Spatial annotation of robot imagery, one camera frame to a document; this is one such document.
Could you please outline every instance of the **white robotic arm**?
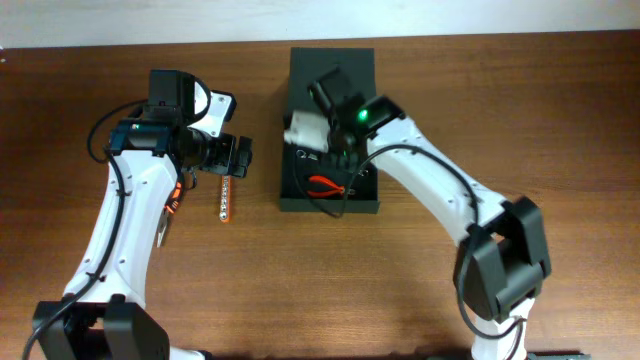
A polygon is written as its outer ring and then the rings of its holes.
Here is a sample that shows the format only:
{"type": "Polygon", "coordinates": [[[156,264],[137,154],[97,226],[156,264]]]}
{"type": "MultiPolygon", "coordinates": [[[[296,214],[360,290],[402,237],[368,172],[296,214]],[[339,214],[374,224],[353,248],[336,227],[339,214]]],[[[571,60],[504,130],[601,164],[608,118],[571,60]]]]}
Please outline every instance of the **white robotic arm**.
{"type": "MultiPolygon", "coordinates": [[[[473,187],[478,200],[480,225],[485,225],[504,212],[504,196],[487,189],[460,169],[422,135],[414,121],[396,118],[367,139],[369,155],[390,145],[418,146],[452,166],[473,187]]],[[[456,246],[469,236],[473,223],[469,207],[471,194],[454,175],[433,160],[411,150],[397,149],[380,154],[372,163],[404,185],[440,221],[456,246]]]]}
{"type": "Polygon", "coordinates": [[[396,104],[384,96],[365,101],[339,69],[308,90],[331,127],[327,143],[305,142],[313,137],[300,130],[315,127],[305,125],[308,117],[300,114],[292,123],[296,129],[289,130],[297,136],[285,136],[285,141],[345,154],[366,146],[368,158],[354,171],[344,201],[368,162],[404,185],[458,247],[454,283],[463,319],[476,334],[473,358],[524,359],[526,319],[551,273],[542,216],[535,204],[527,198],[510,203],[475,181],[433,146],[396,104]],[[504,240],[498,244],[495,234],[504,240]],[[464,303],[477,314],[475,326],[464,303]]]}
{"type": "Polygon", "coordinates": [[[144,108],[111,132],[107,190],[91,241],[62,301],[38,304],[23,359],[36,340],[49,360],[211,358],[171,347],[144,311],[147,267],[154,238],[161,243],[168,226],[167,200],[185,190],[176,186],[179,173],[195,168],[245,177],[251,139],[236,144],[221,132],[235,109],[233,95],[210,92],[193,75],[172,70],[153,70],[149,87],[144,108]],[[98,319],[103,330],[92,329],[98,319]]]}
{"type": "MultiPolygon", "coordinates": [[[[367,139],[369,155],[390,145],[407,144],[418,146],[437,156],[462,175],[472,186],[478,201],[479,224],[484,226],[504,213],[502,203],[505,197],[482,186],[455,163],[442,154],[418,130],[415,122],[404,116],[396,118],[376,130],[376,136],[367,139]]],[[[471,194],[463,187],[454,175],[433,160],[416,154],[411,150],[397,149],[384,152],[374,158],[372,163],[380,170],[388,173],[404,185],[444,226],[456,246],[469,237],[468,229],[474,223],[473,211],[469,206],[471,194]]],[[[526,319],[533,306],[534,299],[527,299],[511,310],[507,321],[499,323],[476,318],[476,327],[487,334],[501,334],[515,321],[515,318],[526,319]]],[[[507,336],[489,340],[476,336],[472,347],[472,356],[476,360],[500,360],[514,353],[513,359],[525,359],[524,332],[526,323],[522,325],[522,334],[511,331],[507,336]],[[513,352],[514,344],[518,349],[513,352]]]]}

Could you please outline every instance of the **led indicator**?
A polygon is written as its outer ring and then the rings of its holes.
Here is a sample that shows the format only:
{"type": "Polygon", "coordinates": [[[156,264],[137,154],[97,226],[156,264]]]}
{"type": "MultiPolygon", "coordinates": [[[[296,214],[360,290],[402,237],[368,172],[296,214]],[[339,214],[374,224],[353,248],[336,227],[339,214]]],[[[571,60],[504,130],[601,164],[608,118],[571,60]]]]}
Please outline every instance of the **led indicator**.
{"type": "Polygon", "coordinates": [[[360,120],[360,122],[367,121],[368,117],[369,117],[369,112],[366,109],[358,113],[358,120],[360,120]]]}

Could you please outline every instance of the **wire cutters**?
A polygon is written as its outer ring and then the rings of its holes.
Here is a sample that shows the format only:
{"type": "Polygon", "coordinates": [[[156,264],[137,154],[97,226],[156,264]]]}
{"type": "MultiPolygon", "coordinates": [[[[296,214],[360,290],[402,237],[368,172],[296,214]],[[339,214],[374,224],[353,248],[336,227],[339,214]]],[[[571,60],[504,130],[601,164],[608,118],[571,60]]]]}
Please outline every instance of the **wire cutters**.
{"type": "MultiPolygon", "coordinates": [[[[316,183],[316,184],[323,184],[332,189],[332,190],[322,191],[322,192],[307,190],[307,194],[309,194],[309,196],[311,196],[312,198],[326,198],[326,197],[337,195],[337,194],[344,195],[344,186],[338,186],[336,185],[336,183],[327,179],[324,176],[313,175],[309,177],[309,182],[316,183]]],[[[355,193],[356,193],[355,190],[353,189],[349,190],[349,195],[354,195],[355,193]]]]}

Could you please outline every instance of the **wooden table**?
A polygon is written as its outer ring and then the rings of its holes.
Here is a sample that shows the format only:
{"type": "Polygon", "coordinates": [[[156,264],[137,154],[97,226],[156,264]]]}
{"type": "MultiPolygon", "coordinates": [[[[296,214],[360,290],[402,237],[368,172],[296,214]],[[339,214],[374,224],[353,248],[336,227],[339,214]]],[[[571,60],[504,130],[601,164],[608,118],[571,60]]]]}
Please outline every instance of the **wooden table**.
{"type": "Polygon", "coordinates": [[[254,139],[233,224],[217,219],[219,178],[201,175],[153,250],[147,311],[172,344],[255,357],[471,345],[453,243],[390,177],[378,215],[278,211],[292,46],[374,47],[380,93],[480,182],[542,207],[553,275],[528,349],[640,356],[640,32],[599,32],[4,51],[0,358],[18,356],[36,303],[59,299],[88,243],[107,170],[87,132],[144,98],[151,68],[233,92],[226,130],[254,139]]]}

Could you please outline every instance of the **black cable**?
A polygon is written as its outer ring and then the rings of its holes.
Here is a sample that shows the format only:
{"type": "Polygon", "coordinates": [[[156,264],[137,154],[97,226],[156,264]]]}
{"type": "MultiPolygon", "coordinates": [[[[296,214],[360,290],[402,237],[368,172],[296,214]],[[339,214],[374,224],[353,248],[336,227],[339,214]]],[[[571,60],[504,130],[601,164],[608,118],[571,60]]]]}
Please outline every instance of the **black cable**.
{"type": "Polygon", "coordinates": [[[513,358],[516,356],[516,353],[518,352],[518,346],[520,346],[520,341],[522,341],[522,334],[524,333],[524,323],[527,322],[527,319],[519,318],[516,319],[516,322],[518,322],[518,333],[516,334],[516,342],[513,344],[513,349],[511,349],[511,353],[505,358],[505,360],[513,360],[513,358]]]}
{"type": "MultiPolygon", "coordinates": [[[[91,158],[93,160],[95,160],[97,163],[100,164],[105,164],[107,161],[109,161],[108,158],[104,158],[104,159],[100,159],[98,158],[94,153],[93,153],[93,149],[91,148],[91,143],[93,141],[93,136],[95,135],[96,131],[98,130],[98,128],[100,127],[100,125],[102,125],[102,123],[104,123],[107,119],[109,119],[110,117],[112,117],[114,114],[129,108],[131,106],[134,105],[139,105],[139,104],[144,104],[147,102],[147,99],[144,100],[138,100],[138,101],[133,101],[121,106],[118,106],[117,108],[109,111],[107,114],[105,114],[103,117],[100,118],[100,120],[98,120],[93,127],[91,128],[91,131],[89,132],[89,136],[87,137],[87,151],[89,152],[89,156],[91,156],[91,158]]],[[[131,114],[134,114],[136,111],[138,110],[138,108],[136,108],[134,110],[134,112],[132,112],[131,114]]]]}
{"type": "MultiPolygon", "coordinates": [[[[373,161],[373,159],[375,159],[376,157],[391,151],[391,150],[410,150],[413,154],[420,154],[420,155],[424,155],[427,158],[433,160],[434,162],[436,162],[438,165],[442,166],[445,170],[447,170],[449,173],[451,173],[451,175],[453,175],[461,184],[462,186],[465,188],[465,190],[467,191],[467,193],[469,193],[469,198],[470,198],[470,204],[469,206],[471,207],[471,209],[473,210],[473,223],[474,225],[476,225],[476,227],[480,227],[480,211],[478,209],[478,199],[476,197],[476,194],[473,191],[473,188],[471,187],[471,185],[469,184],[469,182],[458,172],[458,170],[456,170],[453,166],[451,166],[449,163],[445,162],[444,160],[440,159],[439,157],[437,157],[436,155],[424,150],[423,148],[419,147],[419,146],[415,146],[415,145],[408,145],[408,144],[395,144],[395,145],[389,145],[389,146],[385,146],[377,151],[375,151],[373,154],[369,155],[369,157],[367,157],[358,167],[358,169],[353,173],[353,175],[351,176],[351,179],[349,180],[349,182],[347,183],[347,186],[345,186],[344,189],[344,195],[342,198],[342,206],[340,208],[340,212],[337,214],[331,213],[331,212],[325,212],[328,215],[330,215],[331,217],[334,218],[340,218],[344,215],[344,211],[346,208],[346,204],[347,201],[349,199],[349,191],[351,190],[351,188],[353,187],[353,183],[356,180],[356,177],[358,176],[358,174],[363,171],[367,165],[369,165],[371,163],[371,161],[373,161]]],[[[298,186],[298,188],[301,190],[300,188],[300,184],[298,183],[297,177],[295,177],[296,180],[296,185],[298,186]]],[[[458,301],[458,309],[460,310],[460,315],[462,316],[462,319],[464,320],[465,324],[467,325],[467,327],[471,330],[471,332],[473,332],[475,335],[483,338],[483,339],[487,339],[487,340],[498,340],[498,339],[502,339],[505,336],[509,335],[509,333],[511,333],[511,331],[513,331],[516,327],[520,326],[522,323],[524,323],[525,321],[527,321],[524,318],[518,318],[516,321],[513,322],[513,324],[511,324],[511,326],[504,331],[501,334],[496,334],[496,335],[491,335],[491,334],[486,334],[482,331],[480,331],[480,329],[478,329],[473,322],[471,321],[471,319],[469,318],[469,315],[467,314],[467,310],[465,308],[464,305],[464,282],[467,276],[467,271],[469,269],[469,264],[471,262],[471,254],[473,254],[473,251],[475,250],[476,246],[478,243],[478,236],[477,236],[477,231],[472,230],[471,234],[469,235],[469,240],[467,241],[467,251],[465,253],[465,256],[462,260],[462,266],[460,267],[460,273],[458,274],[458,279],[456,281],[456,288],[458,289],[457,291],[457,301],[458,301]]]]}
{"type": "Polygon", "coordinates": [[[48,319],[44,320],[37,328],[33,330],[31,336],[27,340],[27,343],[24,346],[24,351],[22,352],[22,360],[28,360],[29,354],[31,353],[31,348],[35,344],[36,340],[42,335],[44,331],[46,331],[56,320],[58,320],[61,316],[63,316],[69,309],[81,298],[83,297],[89,289],[100,279],[100,275],[104,270],[105,266],[107,266],[107,262],[109,261],[109,257],[111,256],[111,251],[116,243],[116,238],[118,237],[118,229],[120,228],[120,222],[122,221],[122,213],[124,212],[124,201],[127,196],[124,188],[124,179],[122,178],[122,173],[120,172],[120,168],[116,163],[115,159],[111,154],[107,154],[107,161],[113,167],[113,170],[116,174],[116,178],[118,179],[118,190],[116,190],[119,201],[118,201],[118,210],[116,211],[116,217],[113,221],[113,228],[111,229],[111,236],[109,238],[109,242],[107,243],[107,247],[102,255],[102,259],[100,259],[100,263],[96,268],[95,273],[87,274],[89,275],[89,281],[72,297],[66,300],[66,302],[56,311],[53,315],[49,316],[48,319]]]}

